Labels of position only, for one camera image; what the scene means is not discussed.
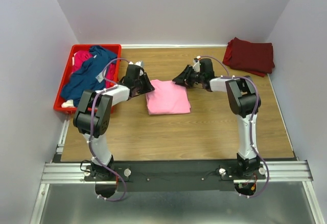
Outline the pink t-shirt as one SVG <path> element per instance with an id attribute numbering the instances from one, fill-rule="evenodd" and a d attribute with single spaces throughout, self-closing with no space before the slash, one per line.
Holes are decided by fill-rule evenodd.
<path id="1" fill-rule="evenodd" d="M 191 105 L 186 88 L 173 81 L 151 80 L 154 91 L 146 94 L 150 115 L 189 114 Z"/>

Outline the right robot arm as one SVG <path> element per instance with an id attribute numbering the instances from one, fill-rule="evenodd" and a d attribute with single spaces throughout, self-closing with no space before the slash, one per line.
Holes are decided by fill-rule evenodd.
<path id="1" fill-rule="evenodd" d="M 229 107 L 237 117 L 239 150 L 235 173 L 246 179 L 260 168 L 256 145 L 256 119 L 261 105 L 258 89 L 249 76 L 216 76 L 210 58 L 194 60 L 172 80 L 175 84 L 191 88 L 201 84 L 208 92 L 227 93 Z"/>

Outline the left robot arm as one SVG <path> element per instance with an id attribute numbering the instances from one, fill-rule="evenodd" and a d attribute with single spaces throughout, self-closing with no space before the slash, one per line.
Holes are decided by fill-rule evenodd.
<path id="1" fill-rule="evenodd" d="M 73 125 L 86 139 L 91 153 L 90 166 L 84 170 L 88 180 L 115 178 L 113 155 L 105 133 L 113 106 L 154 91 L 141 61 L 130 62 L 125 76 L 113 87 L 99 91 L 85 90 L 73 119 Z"/>

